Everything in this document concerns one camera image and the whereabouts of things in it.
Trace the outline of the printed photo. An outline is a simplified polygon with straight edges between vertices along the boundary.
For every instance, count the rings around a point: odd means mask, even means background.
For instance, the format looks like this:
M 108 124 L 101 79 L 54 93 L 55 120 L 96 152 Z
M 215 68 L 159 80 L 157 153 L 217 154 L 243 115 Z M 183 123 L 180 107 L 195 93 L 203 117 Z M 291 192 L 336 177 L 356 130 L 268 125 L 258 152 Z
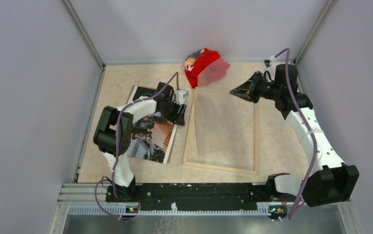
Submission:
M 172 147 L 175 125 L 155 111 L 133 123 L 127 155 L 166 164 Z

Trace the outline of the light wooden picture frame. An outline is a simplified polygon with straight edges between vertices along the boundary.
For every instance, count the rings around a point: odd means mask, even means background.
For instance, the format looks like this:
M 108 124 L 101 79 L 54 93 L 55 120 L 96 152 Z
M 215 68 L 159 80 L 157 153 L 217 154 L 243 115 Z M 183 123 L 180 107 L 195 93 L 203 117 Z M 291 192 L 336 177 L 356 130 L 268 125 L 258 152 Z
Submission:
M 227 91 L 196 88 L 182 163 L 257 175 L 259 107 Z

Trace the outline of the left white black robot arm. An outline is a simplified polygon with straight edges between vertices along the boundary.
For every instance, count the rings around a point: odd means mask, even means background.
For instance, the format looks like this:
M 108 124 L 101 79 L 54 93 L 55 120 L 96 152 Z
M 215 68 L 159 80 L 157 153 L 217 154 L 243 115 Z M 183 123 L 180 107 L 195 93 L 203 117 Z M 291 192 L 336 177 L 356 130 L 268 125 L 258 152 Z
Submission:
M 101 112 L 93 142 L 105 156 L 112 173 L 111 193 L 123 201 L 136 195 L 136 180 L 128 161 L 134 124 L 147 115 L 160 112 L 174 125 L 185 125 L 186 99 L 189 93 L 160 82 L 157 89 L 140 95 L 124 106 L 106 106 Z

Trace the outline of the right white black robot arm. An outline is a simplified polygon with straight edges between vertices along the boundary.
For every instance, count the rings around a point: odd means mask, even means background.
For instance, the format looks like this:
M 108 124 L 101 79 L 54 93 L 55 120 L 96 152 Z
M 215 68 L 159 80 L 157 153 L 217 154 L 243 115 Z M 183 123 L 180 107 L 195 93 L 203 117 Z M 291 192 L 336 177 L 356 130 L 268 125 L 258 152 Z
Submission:
M 310 162 L 303 178 L 289 173 L 270 175 L 265 188 L 267 198 L 278 201 L 285 194 L 294 195 L 310 207 L 349 200 L 359 170 L 355 165 L 347 165 L 328 141 L 316 119 L 312 102 L 298 90 L 297 68 L 279 64 L 271 81 L 267 81 L 267 74 L 268 71 L 256 71 L 229 93 L 252 103 L 258 103 L 261 98 L 272 100 L 293 129 Z

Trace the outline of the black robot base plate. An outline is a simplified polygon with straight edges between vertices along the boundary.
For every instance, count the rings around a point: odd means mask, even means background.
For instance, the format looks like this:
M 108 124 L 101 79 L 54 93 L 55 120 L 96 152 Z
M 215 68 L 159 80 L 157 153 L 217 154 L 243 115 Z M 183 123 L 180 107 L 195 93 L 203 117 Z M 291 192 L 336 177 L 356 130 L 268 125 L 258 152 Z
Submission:
M 295 196 L 273 193 L 264 183 L 143 183 L 129 189 L 107 188 L 106 202 L 132 202 L 141 211 L 167 211 L 172 204 L 179 211 L 255 211 L 260 202 L 282 199 L 293 202 Z

